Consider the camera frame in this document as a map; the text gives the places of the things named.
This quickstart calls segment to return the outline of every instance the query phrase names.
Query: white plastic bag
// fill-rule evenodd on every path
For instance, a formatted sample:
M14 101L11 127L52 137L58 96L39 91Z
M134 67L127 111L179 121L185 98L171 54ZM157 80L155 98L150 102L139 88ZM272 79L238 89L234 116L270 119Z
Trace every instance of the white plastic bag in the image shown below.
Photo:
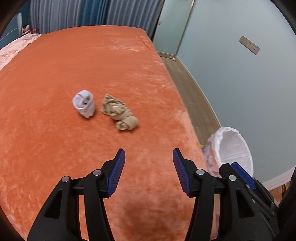
M221 177L219 168L224 163L237 162L245 171L253 176L253 158L249 147L238 132L230 127L221 127L207 141L203 147L203 154L209 173Z

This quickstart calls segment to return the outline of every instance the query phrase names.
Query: power socket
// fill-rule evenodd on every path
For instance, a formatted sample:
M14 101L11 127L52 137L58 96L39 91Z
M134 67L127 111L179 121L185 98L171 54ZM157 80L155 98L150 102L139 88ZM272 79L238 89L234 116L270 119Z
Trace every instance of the power socket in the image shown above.
M248 48L249 50L251 50L251 52L255 55L258 54L260 48L254 44L253 42L251 42L250 40L248 40L246 37L242 36L239 40L239 42L244 45L246 48Z

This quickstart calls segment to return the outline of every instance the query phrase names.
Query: beige sock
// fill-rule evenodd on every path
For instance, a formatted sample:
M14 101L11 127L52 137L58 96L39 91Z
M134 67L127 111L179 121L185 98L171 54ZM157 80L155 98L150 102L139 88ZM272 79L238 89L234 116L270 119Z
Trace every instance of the beige sock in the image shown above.
M109 114L108 114L108 111L107 111L107 109L106 109L106 106L107 106L108 104L111 104L111 103L114 103L114 104L121 104L121 105L123 105L123 106L126 105L123 101L118 100L118 99L114 98L114 97L111 96L111 95L105 95L105 97L104 97L104 99L103 99L103 101L102 101L102 105L103 105L103 107L102 107L102 109L101 109L101 112L104 113L105 115L109 115Z
M118 121L115 124L118 130L132 130L138 125L138 118L133 116L133 113L125 106L123 101L115 99L111 95L105 95L102 105L101 112Z
M137 117L128 116L123 121L116 122L115 126L120 131L124 131L126 129L131 131L138 125L138 123L139 123L139 120Z

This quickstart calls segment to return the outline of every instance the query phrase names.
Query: blue curtain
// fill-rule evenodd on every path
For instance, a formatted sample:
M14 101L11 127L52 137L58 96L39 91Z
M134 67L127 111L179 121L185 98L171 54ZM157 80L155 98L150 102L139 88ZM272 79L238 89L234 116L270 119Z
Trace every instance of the blue curtain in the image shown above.
M144 29L151 38L163 0L31 0L30 25L39 33L89 25Z
M142 28L151 38L163 3L163 0L110 0L105 24Z
M102 25L108 0L31 0L30 25L39 33Z

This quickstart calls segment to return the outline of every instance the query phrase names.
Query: bed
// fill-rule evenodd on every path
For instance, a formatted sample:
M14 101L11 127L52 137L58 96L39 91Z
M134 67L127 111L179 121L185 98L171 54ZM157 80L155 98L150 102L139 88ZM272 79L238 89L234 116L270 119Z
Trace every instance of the bed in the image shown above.
M84 89L97 107L89 119L71 102ZM142 29L42 35L0 71L0 92L0 206L23 238L63 176L84 177L123 148L125 167L105 200L115 240L184 240L194 200L182 192L172 151L206 165L176 86ZM126 103L137 128L119 132L99 111L105 94Z

